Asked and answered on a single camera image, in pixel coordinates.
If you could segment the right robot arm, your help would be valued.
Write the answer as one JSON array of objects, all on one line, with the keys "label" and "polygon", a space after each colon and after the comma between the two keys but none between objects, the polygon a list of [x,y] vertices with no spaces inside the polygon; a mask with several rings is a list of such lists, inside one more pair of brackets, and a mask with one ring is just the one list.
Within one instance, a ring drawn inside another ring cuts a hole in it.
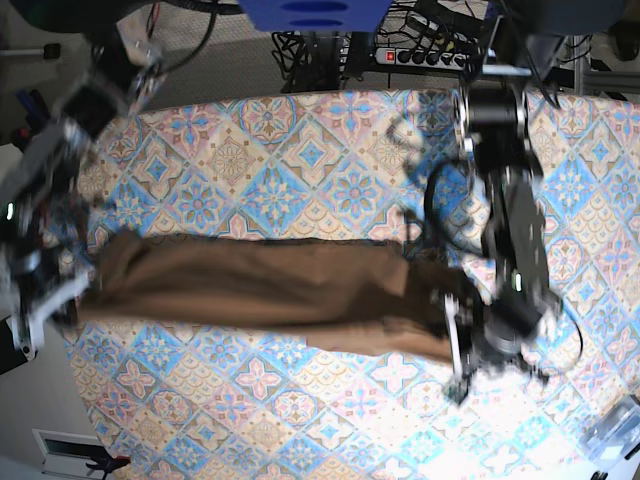
[{"label": "right robot arm", "polygon": [[43,347],[47,322],[71,323],[74,300],[90,285],[86,268],[62,272],[63,245],[45,245],[47,216],[59,213],[75,229],[85,227],[74,215],[88,211],[75,192],[82,160],[114,118],[138,112],[155,93],[161,63],[145,29],[109,29],[53,119],[1,170],[1,320],[27,360]]}]

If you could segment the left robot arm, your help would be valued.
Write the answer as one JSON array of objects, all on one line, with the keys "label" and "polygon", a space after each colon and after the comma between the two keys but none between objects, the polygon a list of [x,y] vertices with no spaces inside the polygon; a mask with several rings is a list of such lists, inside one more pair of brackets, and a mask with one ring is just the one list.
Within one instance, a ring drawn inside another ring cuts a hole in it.
[{"label": "left robot arm", "polygon": [[551,60],[561,45],[558,36],[532,33],[506,14],[498,15],[467,63],[465,81],[454,92],[458,158],[439,163],[429,175],[424,214],[440,238],[455,246],[434,207],[438,177],[448,166],[460,167],[484,185],[489,217],[476,255],[496,267],[496,291],[489,302],[469,296],[437,293],[452,354],[452,378],[445,396],[461,404],[479,370],[503,372],[513,366],[547,383],[549,376],[527,362],[524,345],[553,331],[563,314],[563,301],[549,279],[544,245],[545,215],[534,186],[543,178],[528,129],[525,92],[539,79],[539,62],[527,43],[542,46]]}]

